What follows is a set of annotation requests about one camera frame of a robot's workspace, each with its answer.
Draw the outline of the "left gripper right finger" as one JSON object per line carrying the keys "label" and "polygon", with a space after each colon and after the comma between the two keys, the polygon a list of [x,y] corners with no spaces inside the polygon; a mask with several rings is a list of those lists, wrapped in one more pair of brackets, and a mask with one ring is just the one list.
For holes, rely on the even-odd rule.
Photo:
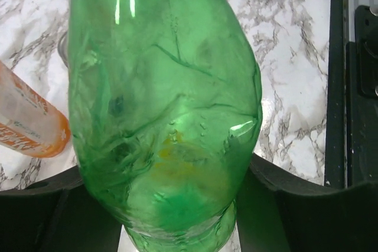
{"label": "left gripper right finger", "polygon": [[236,204],[242,251],[377,251],[377,182],[321,186],[253,154]]}

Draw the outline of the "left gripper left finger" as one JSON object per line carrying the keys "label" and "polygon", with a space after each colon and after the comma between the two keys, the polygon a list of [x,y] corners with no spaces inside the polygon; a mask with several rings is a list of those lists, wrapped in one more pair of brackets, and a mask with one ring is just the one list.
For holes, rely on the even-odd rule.
{"label": "left gripper left finger", "polygon": [[25,189],[1,191],[1,251],[117,251],[120,232],[76,166]]}

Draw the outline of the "green plastic bottle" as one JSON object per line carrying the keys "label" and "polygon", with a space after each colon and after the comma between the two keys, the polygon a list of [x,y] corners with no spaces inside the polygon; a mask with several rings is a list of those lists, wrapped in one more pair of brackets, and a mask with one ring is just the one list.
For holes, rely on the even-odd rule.
{"label": "green plastic bottle", "polygon": [[68,61],[88,192],[139,251],[219,251],[262,124],[227,0],[70,0]]}

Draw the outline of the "black base frame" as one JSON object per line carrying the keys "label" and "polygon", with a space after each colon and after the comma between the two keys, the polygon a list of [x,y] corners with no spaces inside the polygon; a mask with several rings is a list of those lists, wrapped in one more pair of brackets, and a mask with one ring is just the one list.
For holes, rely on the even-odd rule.
{"label": "black base frame", "polygon": [[324,184],[377,181],[377,0],[331,0]]}

